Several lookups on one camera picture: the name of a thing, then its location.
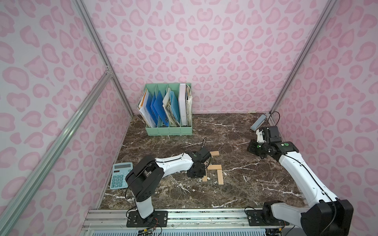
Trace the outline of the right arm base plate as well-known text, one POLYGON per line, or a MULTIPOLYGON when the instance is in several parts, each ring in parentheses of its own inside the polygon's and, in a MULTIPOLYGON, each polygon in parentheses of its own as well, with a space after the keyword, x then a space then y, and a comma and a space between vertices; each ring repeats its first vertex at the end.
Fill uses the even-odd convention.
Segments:
POLYGON ((245 208, 244 212, 247 216, 249 226, 275 226, 275 227, 285 227, 290 226, 290 223, 283 221, 283 220, 264 220, 262 217, 262 210, 257 210, 254 208, 245 208))

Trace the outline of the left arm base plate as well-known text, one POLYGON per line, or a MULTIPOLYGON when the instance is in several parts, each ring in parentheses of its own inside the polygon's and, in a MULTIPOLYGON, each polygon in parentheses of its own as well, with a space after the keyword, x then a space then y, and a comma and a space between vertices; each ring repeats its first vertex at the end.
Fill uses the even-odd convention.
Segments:
POLYGON ((130 211, 128 213, 127 227, 128 228, 142 228, 142 227, 166 227, 168 220, 168 211, 158 210, 154 211, 147 218, 143 219, 138 211, 130 211))

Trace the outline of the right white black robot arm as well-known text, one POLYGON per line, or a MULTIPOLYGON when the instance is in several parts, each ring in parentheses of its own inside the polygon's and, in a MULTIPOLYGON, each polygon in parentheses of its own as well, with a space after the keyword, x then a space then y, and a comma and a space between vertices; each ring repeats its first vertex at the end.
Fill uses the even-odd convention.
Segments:
POLYGON ((301 228, 307 236, 347 236, 353 206, 339 199, 315 175, 292 142, 284 142, 277 126, 253 129, 257 139, 251 140, 248 152, 279 162, 291 175, 302 192, 307 207, 294 207, 281 201, 265 202, 261 212, 267 225, 289 223, 301 228))

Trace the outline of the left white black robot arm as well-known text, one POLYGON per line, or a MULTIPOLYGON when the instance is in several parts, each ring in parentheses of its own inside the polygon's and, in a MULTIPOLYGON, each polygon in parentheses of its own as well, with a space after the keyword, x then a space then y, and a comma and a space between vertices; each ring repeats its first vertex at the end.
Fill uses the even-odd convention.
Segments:
POLYGON ((125 177, 139 216, 147 219, 154 213, 152 195, 163 178, 178 172, 186 172, 190 179, 202 178, 207 169, 205 162, 210 157, 209 150, 202 147, 199 151, 186 151, 168 158, 151 155, 142 158, 125 177))

